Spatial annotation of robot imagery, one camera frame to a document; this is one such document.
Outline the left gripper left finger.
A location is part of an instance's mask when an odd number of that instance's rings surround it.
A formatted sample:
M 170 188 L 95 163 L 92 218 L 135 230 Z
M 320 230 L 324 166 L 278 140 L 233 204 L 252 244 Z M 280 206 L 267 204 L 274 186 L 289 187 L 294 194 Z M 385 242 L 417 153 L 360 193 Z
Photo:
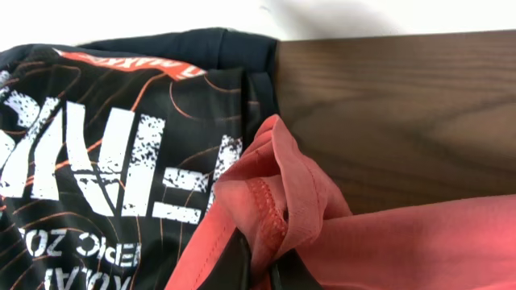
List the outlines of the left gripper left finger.
M 235 230 L 198 290 L 248 290 L 250 262 L 248 242 L 239 230 Z

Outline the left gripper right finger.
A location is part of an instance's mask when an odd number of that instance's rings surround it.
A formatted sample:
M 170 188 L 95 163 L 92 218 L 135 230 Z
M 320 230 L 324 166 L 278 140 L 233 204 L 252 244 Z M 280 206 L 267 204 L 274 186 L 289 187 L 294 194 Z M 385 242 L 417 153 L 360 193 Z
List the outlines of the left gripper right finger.
M 286 252 L 269 268 L 269 277 L 272 290 L 323 290 L 295 250 Z

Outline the red-orange t-shirt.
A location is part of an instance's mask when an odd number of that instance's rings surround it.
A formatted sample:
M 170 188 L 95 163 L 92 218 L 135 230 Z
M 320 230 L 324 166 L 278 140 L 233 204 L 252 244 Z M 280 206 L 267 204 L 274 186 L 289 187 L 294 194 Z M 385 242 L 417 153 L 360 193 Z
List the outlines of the red-orange t-shirt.
M 296 251 L 325 289 L 512 289 L 515 198 L 478 197 L 354 214 L 330 177 L 303 155 L 278 116 L 214 185 L 170 289 L 206 282 L 239 231 L 254 285 Z

